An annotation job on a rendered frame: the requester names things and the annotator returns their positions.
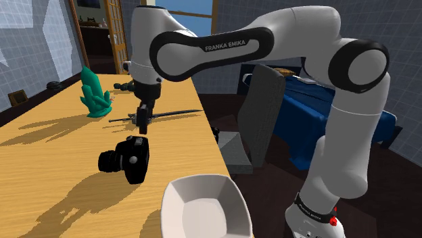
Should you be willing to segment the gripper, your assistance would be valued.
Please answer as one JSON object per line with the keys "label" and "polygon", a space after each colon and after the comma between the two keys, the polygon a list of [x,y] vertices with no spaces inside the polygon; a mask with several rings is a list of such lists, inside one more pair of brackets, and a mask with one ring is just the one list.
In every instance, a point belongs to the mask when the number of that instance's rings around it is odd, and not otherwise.
{"label": "gripper", "polygon": [[160,97],[162,85],[160,83],[149,85],[142,82],[134,81],[134,94],[141,100],[141,104],[137,108],[137,127],[139,133],[147,134],[147,126],[151,122],[156,100]]}

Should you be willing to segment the black sword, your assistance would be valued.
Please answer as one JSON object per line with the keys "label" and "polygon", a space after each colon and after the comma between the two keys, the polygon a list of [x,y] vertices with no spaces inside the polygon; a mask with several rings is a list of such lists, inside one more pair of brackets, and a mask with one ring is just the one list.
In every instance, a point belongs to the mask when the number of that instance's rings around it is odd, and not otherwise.
{"label": "black sword", "polygon": [[[154,118],[164,117],[164,116],[172,116],[172,115],[179,115],[179,114],[188,114],[192,112],[200,112],[201,110],[181,110],[181,111],[174,111],[174,112],[165,112],[160,114],[152,114],[149,119],[148,123],[151,122]],[[136,123],[136,114],[128,114],[128,118],[121,118],[121,119],[115,119],[115,120],[109,120],[109,122],[117,122],[117,121],[128,121],[131,120],[133,124]]]}

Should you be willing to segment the dark green toy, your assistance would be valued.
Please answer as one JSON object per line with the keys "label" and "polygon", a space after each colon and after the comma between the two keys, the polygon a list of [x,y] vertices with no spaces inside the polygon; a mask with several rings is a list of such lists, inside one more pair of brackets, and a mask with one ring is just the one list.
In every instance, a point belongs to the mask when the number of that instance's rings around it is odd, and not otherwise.
{"label": "dark green toy", "polygon": [[130,81],[130,82],[126,82],[123,84],[120,83],[114,83],[114,88],[115,89],[119,89],[121,91],[130,91],[130,92],[134,92],[135,91],[135,85],[134,85],[134,81]]}

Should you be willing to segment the green crystal figure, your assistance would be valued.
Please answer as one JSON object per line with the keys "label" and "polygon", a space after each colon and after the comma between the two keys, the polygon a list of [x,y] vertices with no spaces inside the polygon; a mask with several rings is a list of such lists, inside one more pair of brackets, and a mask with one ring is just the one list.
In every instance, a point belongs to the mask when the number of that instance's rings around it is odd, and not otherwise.
{"label": "green crystal figure", "polygon": [[110,113],[112,111],[110,92],[102,91],[98,76],[86,66],[83,66],[80,76],[84,95],[80,100],[89,110],[87,117],[99,118]]}

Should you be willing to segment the wooden door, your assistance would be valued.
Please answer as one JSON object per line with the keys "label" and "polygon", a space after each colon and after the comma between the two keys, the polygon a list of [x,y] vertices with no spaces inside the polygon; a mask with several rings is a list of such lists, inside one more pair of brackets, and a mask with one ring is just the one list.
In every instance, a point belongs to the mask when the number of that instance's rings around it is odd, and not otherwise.
{"label": "wooden door", "polygon": [[103,2],[116,73],[128,74],[123,68],[123,63],[128,61],[128,52],[120,0],[103,0]]}

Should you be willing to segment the wooden table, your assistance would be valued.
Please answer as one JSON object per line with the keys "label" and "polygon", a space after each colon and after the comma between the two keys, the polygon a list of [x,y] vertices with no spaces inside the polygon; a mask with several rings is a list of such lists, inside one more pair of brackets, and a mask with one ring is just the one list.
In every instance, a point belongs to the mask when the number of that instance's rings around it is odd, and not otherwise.
{"label": "wooden table", "polygon": [[179,111],[150,124],[145,181],[97,167],[101,152],[137,128],[125,121],[139,100],[113,90],[125,75],[101,75],[112,111],[89,118],[81,83],[0,127],[0,238],[159,238],[167,184],[227,168],[191,80],[164,82],[155,112]]}

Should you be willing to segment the white square bowl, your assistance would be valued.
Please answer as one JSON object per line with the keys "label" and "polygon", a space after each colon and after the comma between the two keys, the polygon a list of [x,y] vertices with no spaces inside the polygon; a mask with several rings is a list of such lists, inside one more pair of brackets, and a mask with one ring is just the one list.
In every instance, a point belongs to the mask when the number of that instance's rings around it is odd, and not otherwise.
{"label": "white square bowl", "polygon": [[169,182],[160,212],[162,238],[253,238],[241,191],[221,174],[197,174]]}

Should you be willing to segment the grey chair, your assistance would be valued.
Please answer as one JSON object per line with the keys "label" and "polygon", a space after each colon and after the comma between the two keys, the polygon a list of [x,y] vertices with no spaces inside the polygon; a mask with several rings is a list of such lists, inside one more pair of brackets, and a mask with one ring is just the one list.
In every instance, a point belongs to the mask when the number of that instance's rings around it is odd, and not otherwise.
{"label": "grey chair", "polygon": [[254,67],[248,94],[237,115],[237,131],[220,131],[218,146],[229,174],[261,167],[279,115],[285,78],[264,65]]}

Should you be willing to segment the bed with blue cover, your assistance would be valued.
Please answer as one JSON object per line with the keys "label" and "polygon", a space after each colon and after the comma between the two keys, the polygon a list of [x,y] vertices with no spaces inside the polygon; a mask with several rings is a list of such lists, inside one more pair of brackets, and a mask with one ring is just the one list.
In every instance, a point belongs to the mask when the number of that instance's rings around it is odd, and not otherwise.
{"label": "bed with blue cover", "polygon": [[[242,64],[238,95],[246,95],[254,64]],[[299,170],[308,170],[317,140],[325,134],[327,117],[335,91],[317,84],[307,84],[297,76],[286,78],[286,88],[273,133],[289,145],[290,161]],[[382,142],[388,149],[402,127],[396,125],[396,116],[383,111],[374,132],[372,143]]]}

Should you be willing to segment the window with wooden frame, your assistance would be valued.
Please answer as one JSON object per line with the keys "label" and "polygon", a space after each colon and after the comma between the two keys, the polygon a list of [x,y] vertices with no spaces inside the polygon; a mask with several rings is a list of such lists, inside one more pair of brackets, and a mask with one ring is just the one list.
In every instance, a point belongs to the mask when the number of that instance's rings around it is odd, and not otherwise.
{"label": "window with wooden frame", "polygon": [[183,26],[198,36],[216,33],[219,0],[140,0],[141,5],[166,8]]}

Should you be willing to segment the small brown picture frame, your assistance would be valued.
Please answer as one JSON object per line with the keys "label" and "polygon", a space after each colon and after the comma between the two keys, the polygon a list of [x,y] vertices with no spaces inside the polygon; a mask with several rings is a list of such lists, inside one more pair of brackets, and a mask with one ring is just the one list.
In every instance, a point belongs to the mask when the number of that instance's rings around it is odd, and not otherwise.
{"label": "small brown picture frame", "polygon": [[28,101],[28,97],[23,89],[8,94],[12,107],[16,107]]}

